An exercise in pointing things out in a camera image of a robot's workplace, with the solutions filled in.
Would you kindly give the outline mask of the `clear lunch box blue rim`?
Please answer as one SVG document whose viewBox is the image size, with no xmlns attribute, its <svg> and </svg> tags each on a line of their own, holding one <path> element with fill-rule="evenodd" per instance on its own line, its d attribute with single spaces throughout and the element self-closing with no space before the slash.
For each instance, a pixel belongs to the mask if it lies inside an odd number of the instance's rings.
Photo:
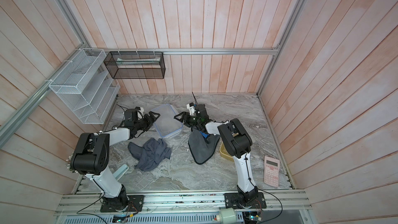
<svg viewBox="0 0 398 224">
<path fill-rule="evenodd" d="M 160 115 L 154 123 L 160 138 L 169 140 L 182 132 L 183 124 L 174 118 L 177 115 L 177 111 L 173 105 L 163 104 L 153 108 L 151 111 Z"/>
</svg>

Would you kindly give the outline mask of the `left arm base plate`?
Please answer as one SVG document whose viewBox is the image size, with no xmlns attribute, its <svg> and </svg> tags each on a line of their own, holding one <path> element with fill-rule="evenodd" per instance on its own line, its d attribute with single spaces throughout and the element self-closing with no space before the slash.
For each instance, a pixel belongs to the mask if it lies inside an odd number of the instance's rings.
<svg viewBox="0 0 398 224">
<path fill-rule="evenodd" d="M 143 209 L 144 198 L 144 195 L 127 195 L 125 197 L 103 198 L 100 212 L 141 212 Z"/>
</svg>

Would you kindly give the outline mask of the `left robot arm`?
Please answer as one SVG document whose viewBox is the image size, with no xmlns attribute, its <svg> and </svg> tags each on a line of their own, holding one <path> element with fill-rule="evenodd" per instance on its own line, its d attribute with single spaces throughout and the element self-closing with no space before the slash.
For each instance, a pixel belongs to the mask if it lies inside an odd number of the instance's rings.
<svg viewBox="0 0 398 224">
<path fill-rule="evenodd" d="M 139 131 L 148 131 L 159 117 L 159 113 L 152 111 L 145 114 L 142 107 L 125 110 L 124 119 L 112 130 L 81 134 L 73 154 L 66 161 L 66 167 L 94 182 L 105 201 L 126 206 L 125 188 L 108 166 L 109 149 L 115 144 L 135 138 Z"/>
</svg>

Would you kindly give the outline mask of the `dark grey cloth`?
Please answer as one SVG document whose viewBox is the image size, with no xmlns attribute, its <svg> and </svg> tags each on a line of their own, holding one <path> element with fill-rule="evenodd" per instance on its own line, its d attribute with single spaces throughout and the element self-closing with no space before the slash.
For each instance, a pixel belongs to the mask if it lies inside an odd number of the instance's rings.
<svg viewBox="0 0 398 224">
<path fill-rule="evenodd" d="M 129 142 L 127 148 L 138 161 L 135 169 L 143 172 L 154 170 L 164 159 L 170 159 L 172 154 L 172 149 L 163 139 L 150 138 L 143 146 Z"/>
</svg>

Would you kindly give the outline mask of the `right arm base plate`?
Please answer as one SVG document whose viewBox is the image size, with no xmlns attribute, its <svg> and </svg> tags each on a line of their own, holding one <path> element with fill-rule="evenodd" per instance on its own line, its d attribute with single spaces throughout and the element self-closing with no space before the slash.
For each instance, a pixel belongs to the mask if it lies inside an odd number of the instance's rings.
<svg viewBox="0 0 398 224">
<path fill-rule="evenodd" d="M 248 199 L 245 199 L 245 197 L 239 193 L 225 193 L 224 202 L 226 208 L 233 208 L 233 209 L 267 208 L 265 197 L 261 192 L 258 193 L 255 197 Z"/>
</svg>

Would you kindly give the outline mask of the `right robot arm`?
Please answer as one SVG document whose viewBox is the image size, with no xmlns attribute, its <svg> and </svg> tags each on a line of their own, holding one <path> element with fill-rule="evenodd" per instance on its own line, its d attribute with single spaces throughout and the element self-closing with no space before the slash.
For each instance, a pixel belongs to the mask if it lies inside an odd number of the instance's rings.
<svg viewBox="0 0 398 224">
<path fill-rule="evenodd" d="M 237 176 L 237 190 L 244 202 L 254 200 L 259 193 L 251 170 L 250 152 L 252 139 L 241 122 L 235 118 L 215 121 L 209 118 L 204 104 L 190 103 L 187 112 L 181 112 L 174 119 L 191 129 L 188 145 L 194 161 L 204 164 L 215 153 L 222 141 L 228 154 L 233 157 Z"/>
</svg>

